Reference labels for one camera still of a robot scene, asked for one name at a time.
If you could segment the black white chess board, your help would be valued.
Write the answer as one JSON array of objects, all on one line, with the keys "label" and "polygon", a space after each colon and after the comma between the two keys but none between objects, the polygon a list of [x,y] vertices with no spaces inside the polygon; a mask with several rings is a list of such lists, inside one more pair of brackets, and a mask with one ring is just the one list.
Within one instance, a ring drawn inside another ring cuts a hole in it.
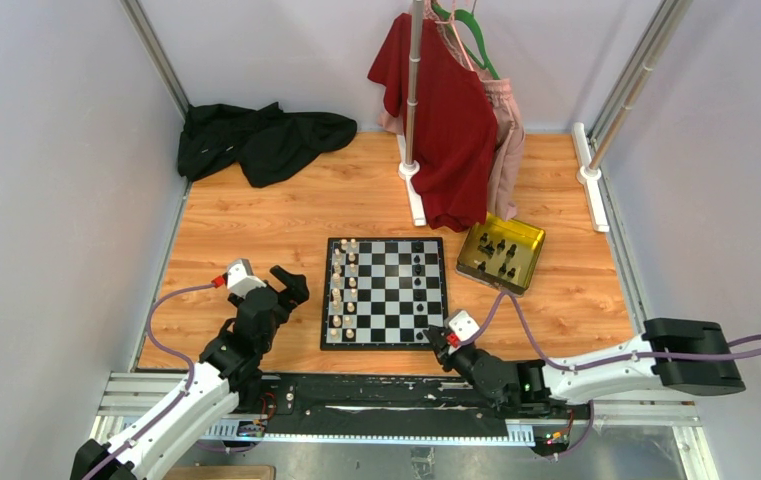
[{"label": "black white chess board", "polygon": [[326,334],[330,238],[322,297],[320,348],[327,351],[429,350],[423,331],[450,313],[443,239],[377,237],[358,245],[356,340],[329,343]]}]

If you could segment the yellow metal tin box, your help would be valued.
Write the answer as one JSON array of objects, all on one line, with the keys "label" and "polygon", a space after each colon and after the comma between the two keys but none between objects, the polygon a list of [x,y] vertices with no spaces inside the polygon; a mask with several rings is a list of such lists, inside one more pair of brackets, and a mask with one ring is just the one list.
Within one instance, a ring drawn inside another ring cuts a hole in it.
[{"label": "yellow metal tin box", "polygon": [[546,238],[544,229],[491,213],[471,227],[456,271],[498,290],[522,296],[530,287]]}]

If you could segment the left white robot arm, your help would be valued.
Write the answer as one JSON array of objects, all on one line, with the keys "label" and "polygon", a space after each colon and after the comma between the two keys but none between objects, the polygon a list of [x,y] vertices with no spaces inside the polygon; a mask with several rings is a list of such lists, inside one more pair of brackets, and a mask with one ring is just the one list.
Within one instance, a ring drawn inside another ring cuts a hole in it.
[{"label": "left white robot arm", "polygon": [[263,356],[273,346],[279,328],[310,298],[307,279],[275,265],[276,289],[254,275],[246,259],[184,293],[225,287],[236,313],[206,345],[198,361],[161,343],[151,327],[150,342],[182,360],[187,372],[137,421],[100,443],[86,441],[75,453],[73,479],[161,479],[205,431],[234,410],[254,411],[262,400]]}]

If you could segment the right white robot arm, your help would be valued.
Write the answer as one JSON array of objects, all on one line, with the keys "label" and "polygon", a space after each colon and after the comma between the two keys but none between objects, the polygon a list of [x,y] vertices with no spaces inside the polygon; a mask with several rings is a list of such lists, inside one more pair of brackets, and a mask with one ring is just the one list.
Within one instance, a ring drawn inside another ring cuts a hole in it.
[{"label": "right white robot arm", "polygon": [[446,372],[459,374],[497,410],[552,417],[565,405],[642,390],[671,389],[693,396],[723,396],[745,384],[719,324],[656,318],[644,332],[605,350],[559,359],[502,360],[474,345],[474,322],[461,329],[431,326],[424,332]]}]

